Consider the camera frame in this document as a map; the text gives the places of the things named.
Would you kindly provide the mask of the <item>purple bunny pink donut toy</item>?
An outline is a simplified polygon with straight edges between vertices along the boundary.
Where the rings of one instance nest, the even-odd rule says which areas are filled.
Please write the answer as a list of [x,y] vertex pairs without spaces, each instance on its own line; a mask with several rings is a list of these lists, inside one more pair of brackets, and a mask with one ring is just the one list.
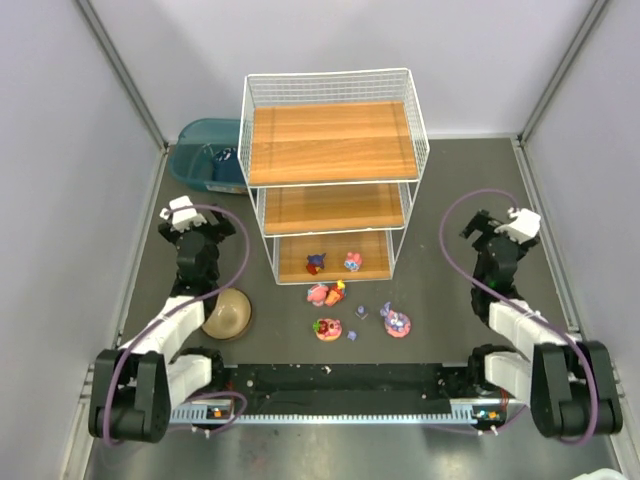
[[412,327],[410,318],[404,313],[393,310],[390,302],[383,305],[380,315],[383,317],[385,331],[391,337],[404,338],[410,333]]

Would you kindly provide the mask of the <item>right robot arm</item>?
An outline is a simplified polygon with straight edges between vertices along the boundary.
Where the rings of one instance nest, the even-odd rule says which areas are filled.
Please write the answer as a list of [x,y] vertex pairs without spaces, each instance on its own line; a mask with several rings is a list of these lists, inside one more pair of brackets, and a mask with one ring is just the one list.
[[469,359],[474,381],[524,403],[546,438],[619,433],[623,414],[606,346],[558,334],[515,286],[519,261],[539,242],[540,216],[515,208],[508,215],[503,223],[480,210],[460,234],[478,236],[472,244],[477,253],[472,310],[511,343],[474,349]]

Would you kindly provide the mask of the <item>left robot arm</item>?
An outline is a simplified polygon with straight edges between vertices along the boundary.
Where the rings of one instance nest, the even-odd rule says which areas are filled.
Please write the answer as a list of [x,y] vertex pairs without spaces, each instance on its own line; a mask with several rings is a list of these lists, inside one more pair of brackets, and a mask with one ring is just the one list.
[[171,201],[160,216],[158,231],[177,252],[169,296],[141,332],[103,350],[94,363],[88,431],[109,446],[159,442],[172,411],[211,383],[221,360],[216,351],[183,344],[234,283],[219,282],[219,244],[247,229],[232,212],[187,196]]

